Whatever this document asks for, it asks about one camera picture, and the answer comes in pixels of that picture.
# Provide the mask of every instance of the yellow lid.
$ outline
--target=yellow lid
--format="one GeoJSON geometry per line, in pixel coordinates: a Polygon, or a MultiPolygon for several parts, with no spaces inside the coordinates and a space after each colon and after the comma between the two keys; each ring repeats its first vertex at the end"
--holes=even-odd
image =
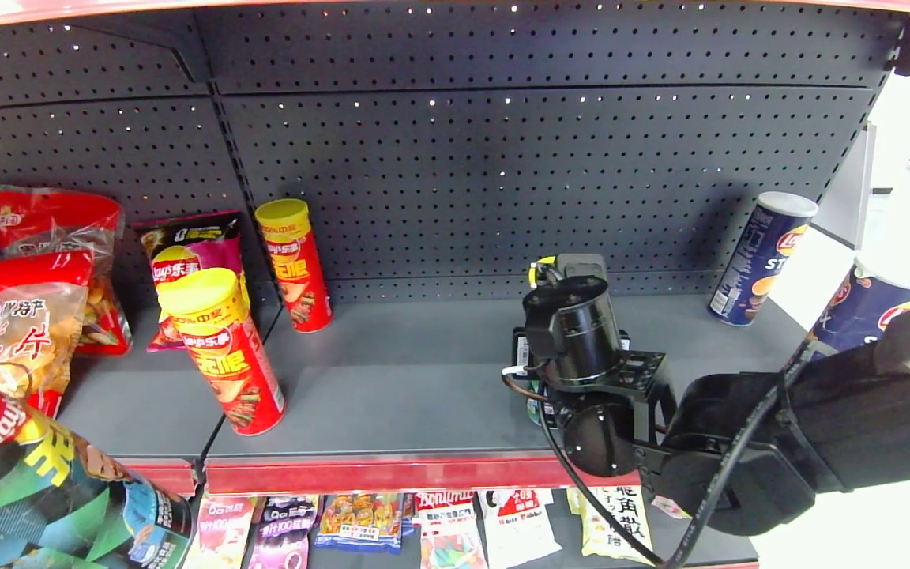
{"type": "Polygon", "coordinates": [[[156,286],[156,298],[164,312],[183,317],[206,312],[239,294],[238,274],[224,267],[199,270],[156,286]]]}
{"type": "Polygon", "coordinates": [[[307,223],[307,204],[302,199],[276,199],[259,206],[255,217],[260,224],[276,227],[282,224],[307,223]]]}

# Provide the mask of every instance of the red shelf edge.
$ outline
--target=red shelf edge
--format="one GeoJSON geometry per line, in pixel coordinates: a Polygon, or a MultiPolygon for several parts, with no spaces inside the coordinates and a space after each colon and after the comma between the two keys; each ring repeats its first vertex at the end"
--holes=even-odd
{"type": "MultiPolygon", "coordinates": [[[[213,495],[331,494],[476,488],[563,488],[570,477],[549,457],[444,457],[401,460],[207,458],[206,489],[213,495]]],[[[636,472],[617,478],[581,475],[592,486],[640,484],[636,472]]]]}
{"type": "Polygon", "coordinates": [[[198,479],[191,462],[172,458],[172,460],[152,460],[152,458],[120,458],[126,468],[136,471],[145,479],[163,489],[186,498],[195,495],[198,479]]]}

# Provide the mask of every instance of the gray shelf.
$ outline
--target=gray shelf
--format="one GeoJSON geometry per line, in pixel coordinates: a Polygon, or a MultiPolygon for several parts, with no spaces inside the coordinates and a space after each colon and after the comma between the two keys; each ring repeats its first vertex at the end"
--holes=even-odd
{"type": "MultiPolygon", "coordinates": [[[[633,349],[667,353],[678,393],[701,375],[777,370],[804,335],[770,302],[749,328],[715,320],[700,295],[614,303],[633,349]]],[[[521,451],[552,456],[523,399],[499,379],[510,364],[512,329],[523,321],[517,300],[342,305],[335,322],[308,335],[281,319],[266,350],[288,396],[286,417],[258,436],[238,436],[224,425],[207,469],[386,454],[411,461],[521,451]]]]}
{"type": "MultiPolygon", "coordinates": [[[[537,559],[519,569],[619,569],[622,567],[647,567],[647,565],[627,560],[610,559],[592,555],[581,557],[581,519],[571,515],[567,509],[564,492],[554,491],[554,503],[547,507],[550,525],[557,543],[563,549],[553,555],[537,559]]],[[[676,521],[662,514],[655,507],[646,505],[648,525],[651,526],[652,548],[662,555],[671,554],[683,535],[686,522],[676,521]]],[[[483,522],[479,523],[480,536],[484,543],[487,535],[483,531],[483,522]]],[[[359,554],[311,548],[308,567],[311,569],[412,569],[419,567],[419,536],[406,537],[402,540],[402,553],[398,556],[387,554],[359,554]]],[[[758,561],[754,546],[746,537],[727,536],[725,533],[705,529],[701,540],[690,555],[688,567],[746,567],[758,561]]]]}
{"type": "MultiPolygon", "coordinates": [[[[279,313],[256,307],[263,334],[279,313]]],[[[159,309],[129,314],[133,350],[75,359],[58,422],[116,458],[198,460],[223,411],[184,350],[147,353],[159,309]]]]}

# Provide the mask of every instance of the blue chip can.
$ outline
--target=blue chip can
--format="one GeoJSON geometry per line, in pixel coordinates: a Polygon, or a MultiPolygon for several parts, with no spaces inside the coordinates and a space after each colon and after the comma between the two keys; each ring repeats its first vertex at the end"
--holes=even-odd
{"type": "Polygon", "coordinates": [[[820,360],[875,342],[895,317],[910,310],[910,262],[859,253],[820,318],[799,345],[797,356],[820,360]]]}
{"type": "Polygon", "coordinates": [[[749,326],[817,209],[816,202],[802,195],[783,191],[758,195],[758,206],[743,229],[708,310],[726,324],[749,326]]]}

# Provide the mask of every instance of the candy bag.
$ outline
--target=candy bag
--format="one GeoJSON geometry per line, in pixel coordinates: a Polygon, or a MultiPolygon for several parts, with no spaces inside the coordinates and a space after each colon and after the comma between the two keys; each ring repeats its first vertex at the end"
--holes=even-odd
{"type": "MultiPolygon", "coordinates": [[[[136,235],[149,257],[152,283],[173,282],[203,269],[223,267],[238,274],[241,294],[249,303],[241,260],[241,212],[203,213],[136,224],[136,235]]],[[[160,313],[160,327],[147,352],[184,349],[171,317],[160,313]]]]}
{"type": "Polygon", "coordinates": [[[329,494],[314,547],[398,555],[401,527],[401,494],[329,494]]]}
{"type": "Polygon", "coordinates": [[[317,517],[317,494],[270,496],[255,526],[248,569],[307,569],[307,534],[317,517]]]}
{"type": "Polygon", "coordinates": [[[509,569],[560,551],[536,490],[480,492],[479,503],[491,569],[509,569]]]}
{"type": "Polygon", "coordinates": [[[184,567],[241,567],[257,498],[202,496],[184,567]]]}
{"type": "Polygon", "coordinates": [[[420,569],[487,569],[472,492],[417,492],[420,569]]]}
{"type": "MultiPolygon", "coordinates": [[[[640,486],[603,486],[591,488],[592,494],[617,518],[625,529],[646,547],[651,548],[651,533],[645,517],[640,486]]],[[[639,563],[648,560],[618,536],[592,504],[581,496],[581,554],[602,555],[613,559],[629,559],[639,563]]]]}
{"type": "Polygon", "coordinates": [[[50,418],[83,329],[89,251],[0,259],[0,391],[50,418]]]}
{"type": "Polygon", "coordinates": [[[76,353],[120,356],[133,335],[111,283],[122,207],[103,195],[0,184],[0,248],[6,256],[87,249],[93,278],[76,353]]]}

